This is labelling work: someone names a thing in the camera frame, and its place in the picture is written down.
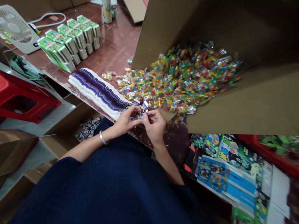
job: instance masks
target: white fan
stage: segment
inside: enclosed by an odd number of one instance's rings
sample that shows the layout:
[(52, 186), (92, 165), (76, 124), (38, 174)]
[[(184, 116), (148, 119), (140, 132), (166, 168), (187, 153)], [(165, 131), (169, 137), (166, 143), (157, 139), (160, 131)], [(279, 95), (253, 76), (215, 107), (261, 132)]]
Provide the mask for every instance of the white fan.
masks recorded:
[(0, 33), (25, 54), (40, 49), (38, 35), (9, 5), (0, 6)]

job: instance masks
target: hand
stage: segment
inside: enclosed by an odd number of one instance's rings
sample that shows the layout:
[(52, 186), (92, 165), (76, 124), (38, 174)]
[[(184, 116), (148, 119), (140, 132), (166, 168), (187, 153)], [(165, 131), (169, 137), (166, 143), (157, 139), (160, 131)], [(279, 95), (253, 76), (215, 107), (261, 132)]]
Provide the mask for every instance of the hand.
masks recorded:
[(142, 120), (131, 121), (131, 117), (134, 117), (138, 112), (141, 112), (141, 108), (133, 105), (121, 113), (118, 120), (112, 126), (116, 137), (127, 133), (130, 129), (142, 123)]
[(150, 110), (143, 114), (142, 123), (154, 148), (164, 145), (163, 135), (166, 127), (166, 120), (158, 110)]

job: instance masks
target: dark blue sleeve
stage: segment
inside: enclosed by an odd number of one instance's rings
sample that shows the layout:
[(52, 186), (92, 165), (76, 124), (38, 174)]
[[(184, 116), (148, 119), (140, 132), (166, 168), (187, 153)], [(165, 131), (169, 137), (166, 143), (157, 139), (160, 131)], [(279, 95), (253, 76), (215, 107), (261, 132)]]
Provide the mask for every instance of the dark blue sleeve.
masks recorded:
[(34, 189), (30, 192), (25, 202), (14, 215), (10, 223), (17, 223), (20, 218), (26, 219), (32, 211), (37, 211), (41, 207), (46, 207), (51, 201), (51, 198), (57, 186), (60, 185), (64, 179), (74, 172), (82, 163), (72, 157), (66, 157), (58, 160), (40, 179)]
[(176, 184), (170, 187), (193, 223), (210, 223), (189, 187)]

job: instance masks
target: red plastic stool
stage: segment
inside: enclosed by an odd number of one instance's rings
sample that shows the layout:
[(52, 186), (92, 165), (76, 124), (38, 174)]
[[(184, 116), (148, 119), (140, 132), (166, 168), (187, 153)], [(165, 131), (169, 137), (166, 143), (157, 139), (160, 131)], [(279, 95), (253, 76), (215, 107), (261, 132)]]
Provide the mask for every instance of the red plastic stool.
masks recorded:
[(0, 71), (0, 116), (38, 124), (60, 104), (46, 90)]

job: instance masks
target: reddish brown table surface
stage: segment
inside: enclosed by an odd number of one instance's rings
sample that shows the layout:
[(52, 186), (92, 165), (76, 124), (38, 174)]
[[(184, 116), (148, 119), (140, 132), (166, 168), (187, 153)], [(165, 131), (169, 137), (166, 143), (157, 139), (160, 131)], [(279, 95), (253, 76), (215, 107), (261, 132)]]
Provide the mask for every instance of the reddish brown table surface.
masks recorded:
[[(132, 59), (135, 54), (141, 31), (141, 24), (135, 25), (133, 23), (127, 9), (123, 6), (123, 3), (118, 5), (116, 19), (112, 20), (111, 24), (104, 23), (101, 5), (86, 3), (77, 6), (74, 9), (68, 9), (63, 12), (67, 17), (66, 20), (70, 18), (76, 19), (77, 16), (84, 15), (95, 23), (98, 23), (101, 31), (100, 48), (94, 50), (87, 59), (81, 61), (81, 63), (76, 66), (76, 71), (80, 68), (88, 68), (93, 70), (99, 76), (101, 76), (103, 72), (106, 73), (106, 71), (116, 71), (117, 74), (124, 74), (125, 68), (130, 67), (130, 65), (126, 62), (127, 59)], [(54, 23), (54, 21), (47, 18), (35, 25), (50, 23)], [(45, 32), (49, 29), (57, 30), (57, 27), (52, 26), (41, 28), (40, 30), (42, 33), (39, 36), (44, 36)], [(14, 52), (39, 68), (47, 76), (68, 89), (71, 93), (89, 104), (103, 116), (112, 120), (92, 100), (83, 96), (80, 91), (71, 85), (68, 82), (70, 73), (52, 63), (42, 50), (35, 51), (31, 54), (24, 54), (18, 49), (14, 50)], [(110, 83), (116, 89), (119, 88), (115, 77), (113, 77)], [(152, 144), (144, 127), (135, 127), (130, 131), (130, 134), (152, 149)], [(178, 116), (172, 118), (167, 124), (164, 140), (175, 163), (179, 168), (182, 168), (183, 161), (190, 144), (190, 136), (187, 131), (186, 121), (183, 122), (179, 120)]]

